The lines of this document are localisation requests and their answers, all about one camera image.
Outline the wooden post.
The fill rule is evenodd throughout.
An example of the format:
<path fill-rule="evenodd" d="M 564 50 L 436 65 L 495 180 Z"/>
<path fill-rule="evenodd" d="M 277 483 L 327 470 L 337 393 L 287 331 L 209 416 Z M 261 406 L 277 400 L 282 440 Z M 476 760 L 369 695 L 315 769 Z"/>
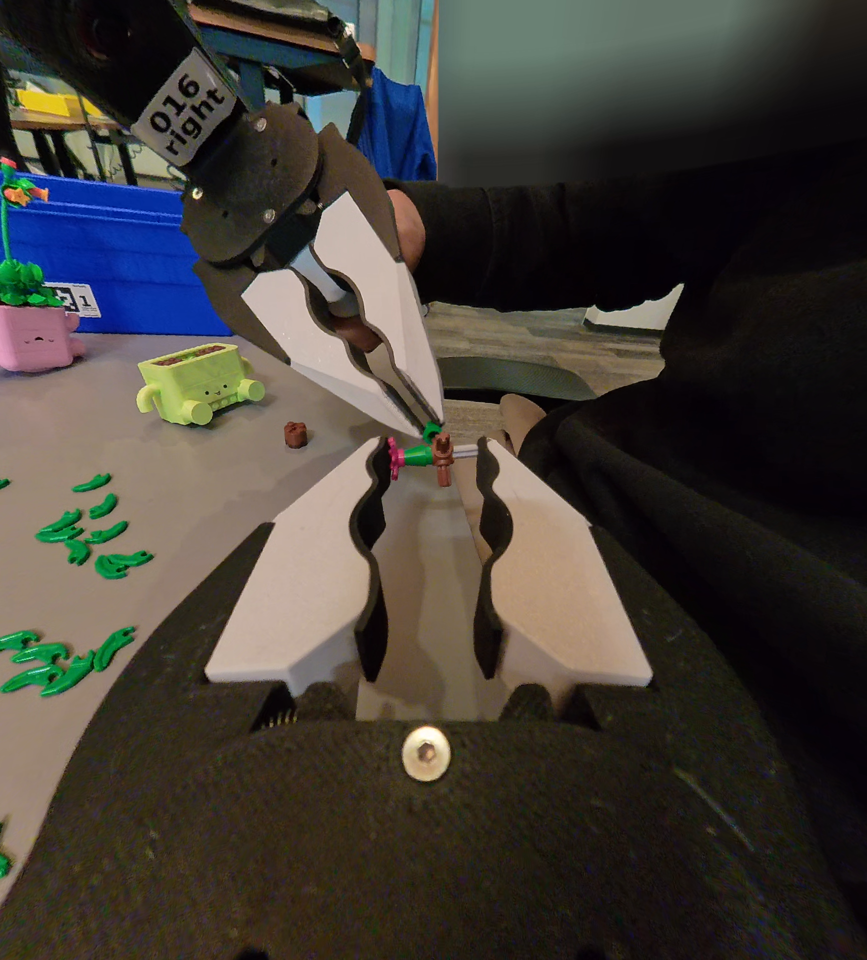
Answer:
<path fill-rule="evenodd" d="M 440 165 L 440 112 L 439 112 L 439 30 L 440 30 L 440 1 L 434 1 L 429 32 L 427 56 L 427 85 L 425 103 L 427 112 L 427 126 L 434 158 Z"/>

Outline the person's black jacket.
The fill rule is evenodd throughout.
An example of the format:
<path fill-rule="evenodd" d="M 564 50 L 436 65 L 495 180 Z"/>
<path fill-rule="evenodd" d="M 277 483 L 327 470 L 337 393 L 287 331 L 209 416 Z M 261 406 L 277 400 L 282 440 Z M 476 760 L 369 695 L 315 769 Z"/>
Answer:
<path fill-rule="evenodd" d="M 653 379 L 524 458 L 699 621 L 758 700 L 867 932 L 867 137 L 743 162 Z"/>

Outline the blue plastic bin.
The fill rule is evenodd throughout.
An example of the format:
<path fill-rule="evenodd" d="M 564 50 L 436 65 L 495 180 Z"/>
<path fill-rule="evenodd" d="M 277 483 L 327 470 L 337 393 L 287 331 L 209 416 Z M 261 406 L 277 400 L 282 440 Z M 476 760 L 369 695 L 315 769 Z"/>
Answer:
<path fill-rule="evenodd" d="M 193 272 L 198 258 L 179 228 L 178 192 L 37 174 L 32 180 L 48 191 L 48 202 L 11 210 L 11 251 L 38 264 L 68 306 L 77 303 L 80 330 L 230 335 Z"/>

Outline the person's right forearm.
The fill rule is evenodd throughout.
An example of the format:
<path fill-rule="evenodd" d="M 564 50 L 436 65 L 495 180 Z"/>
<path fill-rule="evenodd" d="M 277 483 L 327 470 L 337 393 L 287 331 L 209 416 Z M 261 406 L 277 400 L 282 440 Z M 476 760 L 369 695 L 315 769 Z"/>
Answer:
<path fill-rule="evenodd" d="M 742 217 L 749 165 L 548 186 L 386 180 L 424 230 L 423 302 L 500 311 L 660 298 L 712 267 Z"/>

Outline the pink toy pot with plant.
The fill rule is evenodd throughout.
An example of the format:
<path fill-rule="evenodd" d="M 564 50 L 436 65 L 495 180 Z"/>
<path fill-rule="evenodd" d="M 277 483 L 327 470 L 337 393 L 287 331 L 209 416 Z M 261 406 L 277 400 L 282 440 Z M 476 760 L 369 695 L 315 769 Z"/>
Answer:
<path fill-rule="evenodd" d="M 5 155 L 0 176 L 0 369 L 39 374 L 70 366 L 85 354 L 75 336 L 79 317 L 47 284 L 37 263 L 13 255 L 10 241 L 10 210 L 22 210 L 32 200 L 46 202 L 49 192 Z"/>

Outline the blue jacket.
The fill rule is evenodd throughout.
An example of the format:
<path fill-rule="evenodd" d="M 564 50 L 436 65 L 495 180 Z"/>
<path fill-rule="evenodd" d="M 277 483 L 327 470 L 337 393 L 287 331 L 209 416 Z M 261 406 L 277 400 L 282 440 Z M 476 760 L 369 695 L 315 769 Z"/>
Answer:
<path fill-rule="evenodd" d="M 434 182 L 438 167 L 421 87 L 392 80 L 378 66 L 371 79 L 358 149 L 382 179 Z"/>

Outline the dark office chair seat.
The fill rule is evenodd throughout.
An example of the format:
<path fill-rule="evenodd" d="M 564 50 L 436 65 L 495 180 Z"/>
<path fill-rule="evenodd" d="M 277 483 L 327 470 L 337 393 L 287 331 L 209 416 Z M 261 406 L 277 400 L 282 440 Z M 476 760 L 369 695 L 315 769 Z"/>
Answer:
<path fill-rule="evenodd" d="M 514 394 L 551 410 L 596 396 L 583 378 L 559 366 L 472 356 L 439 358 L 437 365 L 449 400 L 499 403 L 502 396 Z"/>

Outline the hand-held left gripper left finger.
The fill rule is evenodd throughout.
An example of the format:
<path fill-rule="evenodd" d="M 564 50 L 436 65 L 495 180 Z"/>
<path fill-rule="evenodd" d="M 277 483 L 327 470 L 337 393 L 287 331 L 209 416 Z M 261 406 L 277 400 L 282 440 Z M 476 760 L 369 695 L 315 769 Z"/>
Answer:
<path fill-rule="evenodd" d="M 205 667 L 210 682 L 377 680 L 389 618 L 372 553 L 385 530 L 388 442 L 372 438 L 274 519 Z"/>

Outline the scatter of green toy leaves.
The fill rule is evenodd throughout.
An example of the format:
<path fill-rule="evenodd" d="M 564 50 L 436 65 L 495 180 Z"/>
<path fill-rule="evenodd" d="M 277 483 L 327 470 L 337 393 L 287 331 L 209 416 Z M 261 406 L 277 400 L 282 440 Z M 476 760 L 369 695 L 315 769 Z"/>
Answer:
<path fill-rule="evenodd" d="M 111 541 L 128 530 L 128 522 L 119 520 L 105 529 L 86 533 L 82 520 L 99 521 L 107 518 L 118 506 L 119 498 L 109 491 L 104 498 L 88 510 L 80 508 L 66 510 L 56 521 L 43 525 L 35 534 L 42 544 L 61 545 L 67 549 L 67 562 L 75 567 L 83 567 L 93 562 L 95 572 L 105 581 L 125 579 L 131 570 L 148 564 L 153 555 L 147 550 L 138 550 L 130 554 L 100 553 L 98 547 Z M 22 666 L 22 670 L 8 678 L 0 687 L 0 692 L 10 693 L 18 690 L 36 688 L 43 699 L 65 693 L 92 673 L 104 672 L 120 650 L 135 640 L 136 629 L 133 626 L 112 631 L 97 649 L 83 654 L 72 654 L 63 642 L 46 642 L 36 630 L 15 630 L 0 635 L 0 654 L 9 653 L 12 664 Z M 0 834 L 3 828 L 0 822 Z M 8 875 L 12 867 L 10 857 L 0 849 L 0 880 Z"/>

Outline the lime green toy pot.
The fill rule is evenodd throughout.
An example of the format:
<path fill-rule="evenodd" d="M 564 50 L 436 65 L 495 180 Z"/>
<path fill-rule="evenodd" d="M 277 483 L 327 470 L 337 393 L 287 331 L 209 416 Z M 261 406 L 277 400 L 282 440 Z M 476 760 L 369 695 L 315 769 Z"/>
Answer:
<path fill-rule="evenodd" d="M 140 362 L 144 386 L 137 394 L 140 413 L 157 410 L 177 425 L 205 426 L 213 415 L 239 402 L 259 402 L 264 384 L 232 343 L 207 343 Z"/>

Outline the yellow plastic bin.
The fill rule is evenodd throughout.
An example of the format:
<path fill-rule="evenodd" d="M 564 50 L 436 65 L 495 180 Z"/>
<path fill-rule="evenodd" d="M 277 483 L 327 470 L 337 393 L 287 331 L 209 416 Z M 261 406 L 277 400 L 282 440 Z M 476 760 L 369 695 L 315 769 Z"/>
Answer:
<path fill-rule="evenodd" d="M 90 101 L 73 93 L 50 93 L 35 89 L 15 88 L 14 93 L 19 106 L 34 114 L 73 119 L 108 120 Z"/>

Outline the person's right hand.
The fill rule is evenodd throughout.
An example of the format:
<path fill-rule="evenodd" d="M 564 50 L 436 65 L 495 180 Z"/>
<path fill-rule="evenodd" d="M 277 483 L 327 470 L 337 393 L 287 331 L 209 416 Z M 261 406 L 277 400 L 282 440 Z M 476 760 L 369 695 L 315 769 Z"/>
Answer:
<path fill-rule="evenodd" d="M 387 196 L 394 211 L 403 262 L 411 273 L 415 273 L 424 254 L 427 239 L 420 211 L 411 198 L 399 189 L 389 189 Z"/>

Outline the wooden top standing desk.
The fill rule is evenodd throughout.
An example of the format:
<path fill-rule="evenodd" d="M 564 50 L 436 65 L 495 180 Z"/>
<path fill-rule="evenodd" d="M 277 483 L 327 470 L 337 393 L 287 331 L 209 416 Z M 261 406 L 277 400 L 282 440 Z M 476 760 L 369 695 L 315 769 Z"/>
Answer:
<path fill-rule="evenodd" d="M 356 89 L 337 44 L 313 26 L 276 22 L 226 2 L 189 2 L 187 10 L 205 47 L 236 72 L 252 111 L 266 102 L 274 74 L 283 77 L 274 87 L 300 97 Z"/>

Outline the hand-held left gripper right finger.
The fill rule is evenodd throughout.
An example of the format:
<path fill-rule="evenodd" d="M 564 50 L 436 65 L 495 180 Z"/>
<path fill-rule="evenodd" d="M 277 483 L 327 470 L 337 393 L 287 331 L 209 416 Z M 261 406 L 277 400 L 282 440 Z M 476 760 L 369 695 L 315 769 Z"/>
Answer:
<path fill-rule="evenodd" d="M 477 444 L 475 482 L 490 548 L 474 619 L 484 677 L 542 686 L 556 707 L 578 685 L 646 687 L 653 670 L 586 517 L 493 439 Z"/>

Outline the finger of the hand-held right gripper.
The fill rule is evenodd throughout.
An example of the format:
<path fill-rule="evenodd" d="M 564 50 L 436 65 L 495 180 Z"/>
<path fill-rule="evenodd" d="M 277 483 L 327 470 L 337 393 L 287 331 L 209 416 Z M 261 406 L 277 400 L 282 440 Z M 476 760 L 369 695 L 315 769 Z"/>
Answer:
<path fill-rule="evenodd" d="M 348 343 L 316 318 L 306 282 L 290 269 L 258 273 L 242 298 L 304 377 L 375 421 L 419 438 L 423 426 L 394 390 L 353 359 Z"/>
<path fill-rule="evenodd" d="M 443 424 L 440 368 L 413 277 L 350 192 L 325 207 L 311 247 L 327 273 L 342 278 L 357 294 L 360 318 L 385 343 L 398 383 L 428 421 Z"/>

